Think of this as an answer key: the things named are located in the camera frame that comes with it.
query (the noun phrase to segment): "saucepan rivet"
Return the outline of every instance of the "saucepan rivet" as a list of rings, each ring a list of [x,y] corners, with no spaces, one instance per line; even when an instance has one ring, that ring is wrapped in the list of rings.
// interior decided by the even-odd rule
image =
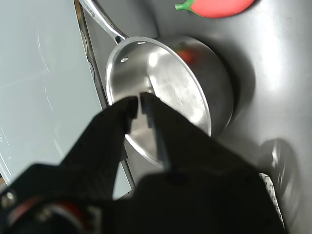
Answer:
[[[128,57],[124,57],[122,60],[120,60],[121,63],[125,63],[126,61],[128,61]]]

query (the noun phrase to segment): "red toy vegetable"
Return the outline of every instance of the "red toy vegetable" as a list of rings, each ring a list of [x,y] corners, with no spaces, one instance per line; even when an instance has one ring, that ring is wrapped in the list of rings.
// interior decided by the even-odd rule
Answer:
[[[221,18],[232,16],[244,11],[254,0],[187,0],[176,4],[176,10],[192,11],[200,16]]]

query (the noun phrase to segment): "stainless steel saucepan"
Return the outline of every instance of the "stainless steel saucepan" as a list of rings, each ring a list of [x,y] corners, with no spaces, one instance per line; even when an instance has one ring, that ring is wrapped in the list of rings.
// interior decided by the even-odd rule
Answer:
[[[232,87],[222,62],[209,47],[186,36],[129,38],[96,0],[79,2],[117,43],[106,67],[110,105],[126,96],[150,92],[212,137],[226,127],[233,111]],[[160,163],[153,130],[141,110],[126,139],[150,162]]]

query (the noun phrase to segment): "green stem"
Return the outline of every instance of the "green stem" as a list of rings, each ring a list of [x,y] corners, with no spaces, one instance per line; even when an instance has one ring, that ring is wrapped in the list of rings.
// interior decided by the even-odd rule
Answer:
[[[183,4],[176,4],[175,5],[175,9],[177,11],[180,11],[180,10],[188,10],[188,11],[192,11],[191,9],[191,6],[193,4],[194,0],[187,0],[185,3]]]

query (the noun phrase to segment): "saucepan handle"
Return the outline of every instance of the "saucepan handle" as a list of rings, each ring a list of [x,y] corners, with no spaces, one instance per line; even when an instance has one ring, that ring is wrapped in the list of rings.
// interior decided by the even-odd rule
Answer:
[[[114,25],[97,0],[79,0],[88,14],[114,39],[118,44],[128,38],[119,28]]]

